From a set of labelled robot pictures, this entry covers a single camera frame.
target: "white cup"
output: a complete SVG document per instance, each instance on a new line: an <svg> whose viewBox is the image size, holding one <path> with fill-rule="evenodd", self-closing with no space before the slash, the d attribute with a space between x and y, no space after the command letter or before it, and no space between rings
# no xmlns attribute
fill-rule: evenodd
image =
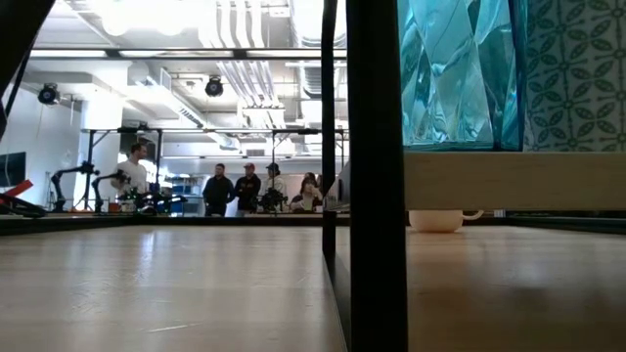
<svg viewBox="0 0 626 352"><path fill-rule="evenodd" d="M462 210L410 210L411 227L422 233L453 233L463 226L463 220L476 220L484 211L464 215Z"/></svg>

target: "teal glass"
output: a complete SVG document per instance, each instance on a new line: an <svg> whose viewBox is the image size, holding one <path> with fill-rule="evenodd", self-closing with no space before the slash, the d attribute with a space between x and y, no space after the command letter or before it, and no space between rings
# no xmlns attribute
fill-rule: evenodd
<svg viewBox="0 0 626 352"><path fill-rule="evenodd" d="M521 150L525 2L397 0L405 148Z"/></svg>

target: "red object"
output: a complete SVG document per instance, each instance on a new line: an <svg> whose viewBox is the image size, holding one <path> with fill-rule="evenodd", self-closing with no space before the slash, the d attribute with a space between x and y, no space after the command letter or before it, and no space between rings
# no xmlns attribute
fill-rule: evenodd
<svg viewBox="0 0 626 352"><path fill-rule="evenodd" d="M28 190L31 187L32 187L32 182L30 182L30 180L25 180L24 182L20 183L19 185L15 186L14 188L5 192L4 194L7 196L11 196L11 197L17 197L21 195L22 193L26 192L26 190Z"/></svg>

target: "cap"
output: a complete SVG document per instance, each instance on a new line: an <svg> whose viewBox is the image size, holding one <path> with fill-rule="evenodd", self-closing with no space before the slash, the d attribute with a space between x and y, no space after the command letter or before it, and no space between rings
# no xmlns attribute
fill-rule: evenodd
<svg viewBox="0 0 626 352"><path fill-rule="evenodd" d="M278 167L278 164L276 162L272 162L271 164L267 165L267 167L265 167L268 170L272 170L272 171L281 171L281 169Z"/></svg>

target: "man in red cap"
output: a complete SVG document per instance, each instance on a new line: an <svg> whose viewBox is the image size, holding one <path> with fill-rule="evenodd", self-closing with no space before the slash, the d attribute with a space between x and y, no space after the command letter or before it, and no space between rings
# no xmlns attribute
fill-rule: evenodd
<svg viewBox="0 0 626 352"><path fill-rule="evenodd" d="M249 162L244 165L246 176L237 180L235 184L235 192L239 201L237 202L238 213L246 213L256 210L254 199L258 196L261 189L261 180L254 173L254 164Z"/></svg>

